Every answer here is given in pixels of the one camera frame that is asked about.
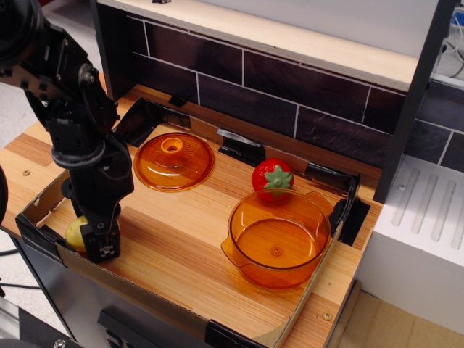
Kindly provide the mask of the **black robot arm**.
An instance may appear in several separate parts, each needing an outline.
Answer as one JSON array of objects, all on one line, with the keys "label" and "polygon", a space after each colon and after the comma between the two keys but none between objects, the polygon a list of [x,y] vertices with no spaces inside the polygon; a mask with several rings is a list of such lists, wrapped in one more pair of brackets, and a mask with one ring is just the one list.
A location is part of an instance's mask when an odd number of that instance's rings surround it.
[{"label": "black robot arm", "polygon": [[64,197],[92,262],[120,255],[120,200],[133,191],[132,160],[114,129],[117,105],[85,50],[51,24],[37,1],[1,3],[1,82],[20,88],[66,169]]}]

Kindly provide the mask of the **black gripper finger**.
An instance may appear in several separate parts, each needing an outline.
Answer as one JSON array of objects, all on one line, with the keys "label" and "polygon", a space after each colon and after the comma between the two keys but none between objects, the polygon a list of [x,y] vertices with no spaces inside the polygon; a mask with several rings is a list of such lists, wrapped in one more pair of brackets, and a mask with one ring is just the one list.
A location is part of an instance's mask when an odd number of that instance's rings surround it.
[{"label": "black gripper finger", "polygon": [[120,256],[120,227],[116,219],[108,229],[103,223],[90,224],[85,217],[82,223],[80,233],[90,261],[100,263]]}]

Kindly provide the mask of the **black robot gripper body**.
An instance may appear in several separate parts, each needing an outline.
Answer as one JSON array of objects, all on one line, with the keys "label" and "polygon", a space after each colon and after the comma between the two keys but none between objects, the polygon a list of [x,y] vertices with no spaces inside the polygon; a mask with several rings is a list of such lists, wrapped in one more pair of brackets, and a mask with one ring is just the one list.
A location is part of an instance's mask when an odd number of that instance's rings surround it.
[{"label": "black robot gripper body", "polygon": [[53,160],[69,178],[62,195],[72,201],[78,217],[85,216],[98,232],[114,225],[122,198],[133,192],[132,159],[120,133],[110,133],[87,156],[64,154],[52,149]]}]

